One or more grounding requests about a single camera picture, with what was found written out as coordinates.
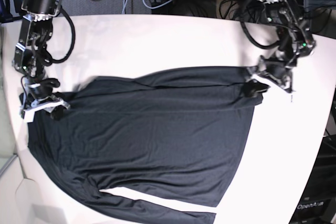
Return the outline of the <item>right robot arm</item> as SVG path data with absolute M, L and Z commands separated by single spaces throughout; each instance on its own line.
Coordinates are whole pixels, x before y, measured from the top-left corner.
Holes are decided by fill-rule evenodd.
M 22 74 L 23 101 L 20 115 L 24 122 L 31 123 L 38 111 L 46 111 L 58 118 L 70 105 L 56 96 L 54 89 L 60 87 L 56 78 L 47 76 L 45 67 L 65 62 L 71 55 L 76 32 L 73 21 L 61 6 L 62 0 L 23 0 L 25 12 L 13 59 L 14 69 Z M 53 35 L 53 18 L 62 14 L 70 26 L 70 48 L 61 59 L 54 59 L 47 50 Z

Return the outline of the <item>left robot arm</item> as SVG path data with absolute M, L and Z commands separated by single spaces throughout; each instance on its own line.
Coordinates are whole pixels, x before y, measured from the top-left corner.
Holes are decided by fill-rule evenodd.
M 245 24 L 244 13 L 253 1 L 262 3 L 267 24 L 276 28 L 279 39 L 270 45 L 262 45 L 254 40 Z M 268 91 L 270 86 L 257 81 L 256 77 L 266 79 L 291 94 L 293 92 L 292 70 L 296 67 L 298 58 L 310 55 L 316 46 L 308 21 L 297 1 L 244 0 L 238 15 L 245 36 L 254 46 L 263 50 L 274 50 L 270 57 L 260 56 L 257 65 L 247 69 L 250 78 L 244 86 L 244 95 L 256 97 Z

